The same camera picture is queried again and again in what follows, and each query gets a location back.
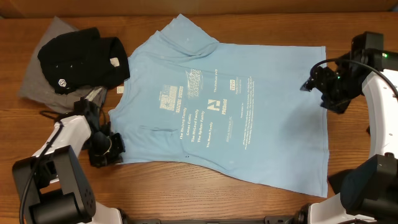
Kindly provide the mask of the light blue printed t-shirt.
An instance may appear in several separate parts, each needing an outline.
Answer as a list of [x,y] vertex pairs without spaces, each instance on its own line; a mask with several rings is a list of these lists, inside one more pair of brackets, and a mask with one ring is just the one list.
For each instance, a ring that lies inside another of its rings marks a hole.
[[124,163],[195,164],[293,192],[328,194],[327,112],[303,91],[324,47],[218,42],[183,15],[129,57],[109,112]]

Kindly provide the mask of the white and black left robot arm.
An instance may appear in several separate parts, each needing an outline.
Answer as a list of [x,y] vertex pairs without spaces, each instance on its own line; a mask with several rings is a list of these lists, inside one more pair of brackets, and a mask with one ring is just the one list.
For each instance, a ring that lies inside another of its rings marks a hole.
[[120,208],[96,201],[78,160],[86,149],[93,167],[122,162],[123,140],[110,130],[109,123],[100,123],[103,110],[81,98],[69,113],[40,114],[54,121],[53,133],[37,152],[12,167],[20,223],[127,224],[128,217]]

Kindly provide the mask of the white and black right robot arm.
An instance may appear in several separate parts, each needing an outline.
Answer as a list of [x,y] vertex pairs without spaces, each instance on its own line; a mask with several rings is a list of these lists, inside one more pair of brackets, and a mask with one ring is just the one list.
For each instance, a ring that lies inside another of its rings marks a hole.
[[321,106],[341,114],[363,95],[369,113],[369,159],[329,178],[335,196],[305,205],[294,216],[265,217],[265,223],[397,223],[397,53],[384,50],[384,36],[364,32],[351,50],[316,63],[303,91],[322,93]]

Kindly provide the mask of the black folded garment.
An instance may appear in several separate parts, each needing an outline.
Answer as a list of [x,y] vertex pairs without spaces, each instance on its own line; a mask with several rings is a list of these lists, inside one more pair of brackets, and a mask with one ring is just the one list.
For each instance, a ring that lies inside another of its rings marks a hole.
[[117,37],[101,37],[95,27],[53,38],[37,58],[44,77],[61,95],[83,86],[113,89],[130,77],[122,42]]

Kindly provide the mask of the grey folded garment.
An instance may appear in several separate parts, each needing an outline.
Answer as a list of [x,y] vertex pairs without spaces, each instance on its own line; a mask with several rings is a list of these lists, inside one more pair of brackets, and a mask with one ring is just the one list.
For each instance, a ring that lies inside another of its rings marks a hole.
[[60,95],[55,93],[55,90],[48,83],[42,73],[38,59],[39,50],[53,38],[73,31],[77,31],[77,28],[58,17],[53,18],[30,58],[30,62],[27,66],[27,70],[19,90],[20,97],[43,103],[50,109],[59,113],[73,111],[74,102],[80,100],[82,97],[87,97],[98,106],[102,106],[104,104],[107,94],[106,89],[102,87],[94,88],[84,86],[67,95]]

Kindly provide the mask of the black cloth at table edge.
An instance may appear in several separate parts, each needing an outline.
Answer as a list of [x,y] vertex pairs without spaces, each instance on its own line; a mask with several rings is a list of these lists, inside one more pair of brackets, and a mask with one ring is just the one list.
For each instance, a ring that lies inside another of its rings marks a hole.
[[331,185],[332,190],[335,194],[340,193],[341,189],[343,189],[344,192],[353,190],[352,183],[344,183],[346,176],[349,175],[352,171],[352,169],[346,169],[328,177],[328,182]]

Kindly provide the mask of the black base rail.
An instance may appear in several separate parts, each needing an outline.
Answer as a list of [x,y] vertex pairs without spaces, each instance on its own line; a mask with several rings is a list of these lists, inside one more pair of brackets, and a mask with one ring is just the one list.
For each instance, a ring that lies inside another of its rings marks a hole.
[[160,220],[132,219],[122,214],[122,224],[294,224],[293,216],[266,216],[264,218],[249,219],[207,219],[207,220]]

